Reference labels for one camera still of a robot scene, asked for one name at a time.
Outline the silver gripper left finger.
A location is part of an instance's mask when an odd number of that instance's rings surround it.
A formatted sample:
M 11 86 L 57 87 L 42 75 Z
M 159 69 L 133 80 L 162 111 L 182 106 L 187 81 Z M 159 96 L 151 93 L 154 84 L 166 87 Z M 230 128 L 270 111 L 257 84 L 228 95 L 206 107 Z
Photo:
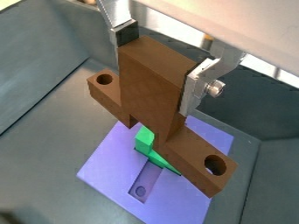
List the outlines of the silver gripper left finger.
M 129 0 L 97 0 L 117 47 L 139 38 L 138 21 L 130 13 Z

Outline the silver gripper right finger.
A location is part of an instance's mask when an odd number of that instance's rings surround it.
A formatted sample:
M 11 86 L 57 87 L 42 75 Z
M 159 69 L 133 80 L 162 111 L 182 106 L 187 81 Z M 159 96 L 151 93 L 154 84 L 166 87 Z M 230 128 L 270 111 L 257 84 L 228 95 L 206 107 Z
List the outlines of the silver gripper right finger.
M 208 58 L 186 77 L 179 109 L 183 116 L 197 109 L 206 95 L 218 97 L 222 94 L 226 84 L 220 77 L 238 67 L 245 52 L 217 39 L 212 42 L 210 55 L 213 59 Z

